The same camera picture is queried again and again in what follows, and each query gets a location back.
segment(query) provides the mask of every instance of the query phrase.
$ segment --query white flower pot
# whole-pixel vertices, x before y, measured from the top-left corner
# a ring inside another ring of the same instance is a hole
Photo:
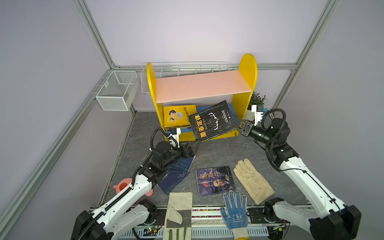
[[[255,120],[255,113],[253,113],[253,112],[251,112],[251,110],[247,109],[247,112],[245,113],[244,119],[249,120],[249,121]]]

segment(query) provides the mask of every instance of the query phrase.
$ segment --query yellow book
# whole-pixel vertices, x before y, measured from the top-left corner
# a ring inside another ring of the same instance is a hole
[[[195,114],[196,105],[164,107],[164,127],[189,126],[188,116]]]

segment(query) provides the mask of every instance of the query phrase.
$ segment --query black cable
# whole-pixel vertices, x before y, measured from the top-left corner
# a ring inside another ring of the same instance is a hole
[[[331,200],[330,202],[331,203],[334,203],[337,208],[339,209],[339,213],[341,214],[341,209],[339,207],[339,205],[336,203],[336,200],[333,199],[325,190],[324,188],[306,171],[306,170],[303,170],[303,169],[300,169],[300,168],[290,168],[290,169],[285,169],[285,170],[280,170],[281,172],[285,172],[285,171],[288,171],[288,170],[300,170],[302,171],[303,173],[306,173],[310,178],[312,178],[312,180],[323,190],[323,192],[325,192],[325,194],[327,195],[327,197],[329,197]]]
[[[267,147],[265,147],[265,155],[266,155],[266,158],[268,159],[269,164],[270,164],[276,171],[281,172],[281,170],[280,170],[280,169],[273,163],[273,161],[270,159],[270,156],[269,156],[270,153],[268,153],[268,152],[270,152],[270,149],[267,148]]]
[[[170,146],[173,150],[179,150],[180,148],[177,147],[177,142],[176,142],[176,139],[174,139],[172,136],[169,137],[175,144],[176,144],[176,147],[173,146],[173,144],[171,143]]]
[[[270,144],[272,143],[272,141],[274,141],[280,135],[280,132],[285,125],[286,114],[285,114],[285,111],[283,109],[276,108],[276,109],[270,110],[265,114],[265,116],[272,113],[272,112],[276,112],[276,111],[279,111],[283,114],[283,119],[281,121],[280,128],[277,130],[277,132],[275,132],[275,134],[271,137],[271,139],[269,139],[269,141],[265,144],[265,149],[268,148],[270,146]]]
[[[133,172],[133,176],[132,176],[132,187],[134,187],[134,184],[135,184],[135,180],[136,180],[136,174],[137,172],[142,168],[142,166],[144,166],[152,157],[153,153],[151,152],[148,157],[144,160],[144,162]]]
[[[265,151],[265,148],[263,148],[263,147],[262,147],[256,140],[255,140],[255,143],[256,143],[257,145],[259,145],[259,147],[261,147],[262,150]]]
[[[135,228],[132,228],[133,235],[135,235],[137,240],[142,240],[136,233]]]
[[[109,209],[111,209],[111,207],[113,205],[115,205],[120,199],[122,199],[125,195],[127,195],[127,193],[129,191],[131,191],[132,188],[129,187],[127,190],[125,190],[120,196],[118,196],[115,200],[113,200],[113,202],[111,202],[106,208],[105,208],[105,211],[108,211]]]
[[[149,145],[151,146],[151,151],[153,151],[154,147],[153,147],[153,139],[155,138],[155,135],[158,131],[161,131],[161,133],[165,136],[165,137],[168,137],[169,135],[166,134],[166,132],[164,132],[164,130],[162,128],[156,128],[155,131],[152,133],[152,136],[151,136],[151,140],[149,141]]]
[[[104,214],[104,212],[100,212],[94,219],[92,219],[88,225],[81,231],[77,240],[80,240],[84,237],[84,235],[89,231],[89,229],[93,226],[93,224]]]
[[[273,112],[281,112],[283,114],[283,123],[285,124],[285,111],[281,108],[275,108],[275,109],[272,109],[272,110],[269,110],[268,112],[266,112],[264,115],[263,115],[263,118],[262,118],[262,128],[263,129],[266,129],[266,127],[264,126],[264,121],[265,121],[265,117],[267,117],[269,114],[273,113]]]
[[[283,240],[285,238],[285,236],[287,236],[287,233],[288,233],[288,230],[289,230],[289,226],[291,225],[291,222],[288,223],[288,227],[287,227],[287,231],[285,231],[285,234],[284,236],[280,239],[280,240]]]

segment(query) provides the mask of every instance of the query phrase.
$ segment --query white plastic bracket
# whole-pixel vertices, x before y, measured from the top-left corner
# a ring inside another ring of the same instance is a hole
[[[263,115],[262,115],[263,111],[258,112],[257,111],[257,105],[252,105],[251,112],[255,113],[255,124],[254,125],[256,126],[257,123],[260,122],[263,118]]]
[[[177,127],[177,128],[176,128],[176,132],[177,132],[177,134],[175,134],[175,135],[170,134],[170,135],[168,136],[168,139],[169,139],[169,143],[171,143],[172,146],[179,148],[179,147],[180,147],[180,144],[179,144],[179,135],[181,134],[181,128]],[[177,141],[177,143],[176,143],[176,142],[173,142],[173,140],[170,139],[171,136]]]
[[[290,157],[288,161],[283,161],[280,169],[289,169],[284,171],[284,173],[299,187],[301,192],[311,202],[320,218],[328,216],[330,210],[337,212],[339,208],[345,208],[344,202],[332,194],[320,180],[315,177],[300,157]]]
[[[148,209],[141,204],[138,204],[131,211],[124,213],[110,229],[110,231],[114,233],[111,240],[120,238],[124,233],[130,231],[133,227],[144,223],[148,216]]]
[[[278,218],[287,220],[309,233],[311,233],[311,224],[308,220],[311,218],[316,219],[318,217],[316,212],[293,206],[286,201],[275,203],[273,205],[273,211]]]

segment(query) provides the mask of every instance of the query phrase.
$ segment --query murphy's law book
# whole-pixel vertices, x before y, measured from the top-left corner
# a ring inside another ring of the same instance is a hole
[[[209,140],[236,129],[232,124],[233,117],[227,101],[222,101],[188,117],[196,140]]]

